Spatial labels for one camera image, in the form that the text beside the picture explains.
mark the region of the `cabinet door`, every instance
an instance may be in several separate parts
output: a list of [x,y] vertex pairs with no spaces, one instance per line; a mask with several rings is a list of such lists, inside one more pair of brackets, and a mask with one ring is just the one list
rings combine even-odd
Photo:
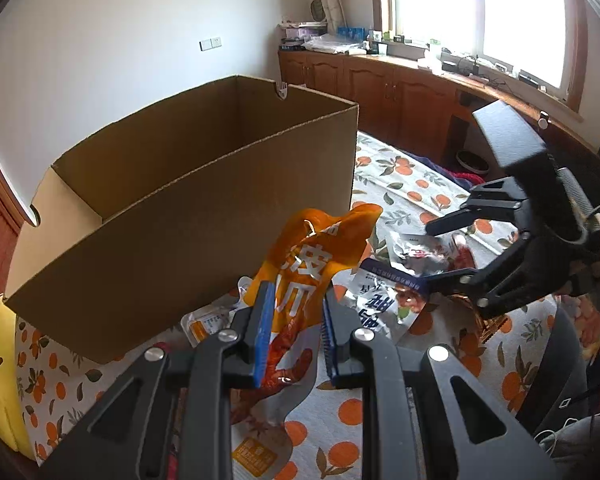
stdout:
[[358,128],[388,143],[393,141],[389,121],[390,84],[390,66],[355,58],[344,63],[344,97],[360,106]]
[[307,85],[325,94],[342,95],[342,58],[334,54],[307,53]]
[[282,81],[291,85],[303,85],[306,82],[306,54],[304,52],[278,52]]
[[440,163],[446,146],[453,95],[454,89],[433,74],[396,69],[392,87],[394,145]]

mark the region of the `bed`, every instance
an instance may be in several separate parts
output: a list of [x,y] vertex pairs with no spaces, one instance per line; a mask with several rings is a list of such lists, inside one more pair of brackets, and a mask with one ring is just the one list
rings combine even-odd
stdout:
[[[466,197],[463,188],[426,165],[359,132],[352,206],[361,202],[382,206],[379,239],[388,231],[423,233],[427,221],[457,209]],[[493,260],[515,237],[515,229],[502,222],[478,220],[467,229],[478,266]],[[334,282],[347,286],[350,277],[344,271]],[[500,329],[480,343],[471,311],[443,301],[427,307],[399,344],[420,350],[436,343],[449,345],[480,382],[516,413],[536,378],[555,316],[556,301],[548,296],[510,312]],[[174,328],[99,365],[60,346],[23,319],[16,320],[15,341],[18,395],[38,463],[145,348],[157,341],[187,344]],[[292,464],[278,475],[279,480],[360,478],[361,394],[331,389],[324,360],[318,363],[311,394],[287,417],[294,445]]]

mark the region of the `black robotic claw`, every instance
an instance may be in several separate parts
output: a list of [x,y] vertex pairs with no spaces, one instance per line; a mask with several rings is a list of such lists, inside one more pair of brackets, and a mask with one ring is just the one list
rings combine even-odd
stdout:
[[331,383],[363,389],[363,480],[558,478],[552,460],[448,348],[396,347],[362,328],[333,289],[322,309]]
[[510,222],[518,239],[477,272],[430,280],[429,290],[464,294],[485,319],[555,292],[568,281],[577,296],[590,289],[587,269],[571,275],[572,262],[600,259],[600,224],[575,177],[556,170],[544,142],[513,108],[497,101],[474,112],[507,178],[475,186],[462,207],[426,225],[439,235],[478,218]]
[[195,349],[146,350],[40,468],[44,480],[163,480],[180,389],[188,386],[178,478],[232,478],[229,390],[257,388],[264,373],[275,286]]

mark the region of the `cardboard box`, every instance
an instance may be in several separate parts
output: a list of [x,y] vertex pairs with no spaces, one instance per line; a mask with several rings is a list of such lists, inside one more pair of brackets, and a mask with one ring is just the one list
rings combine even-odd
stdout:
[[16,244],[6,304],[99,363],[253,275],[286,220],[350,205],[358,106],[232,76],[62,155]]

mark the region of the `snack package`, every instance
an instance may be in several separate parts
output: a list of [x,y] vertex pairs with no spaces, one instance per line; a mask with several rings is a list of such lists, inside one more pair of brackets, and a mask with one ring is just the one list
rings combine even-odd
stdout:
[[257,390],[234,390],[231,406],[234,478],[271,480],[292,444],[285,417],[309,394],[317,373],[322,298],[331,277],[358,264],[382,208],[360,205],[341,218],[307,209],[293,216],[248,288],[276,283],[276,309],[266,371]]
[[340,303],[358,312],[362,326],[397,343],[428,298],[427,283],[423,278],[366,258]]
[[455,269],[474,268],[475,261],[461,232],[438,237],[389,233],[391,266],[413,276],[429,276]]
[[191,346],[195,348],[210,335],[231,325],[235,312],[247,306],[244,295],[252,281],[247,276],[241,277],[237,289],[182,317],[180,325]]

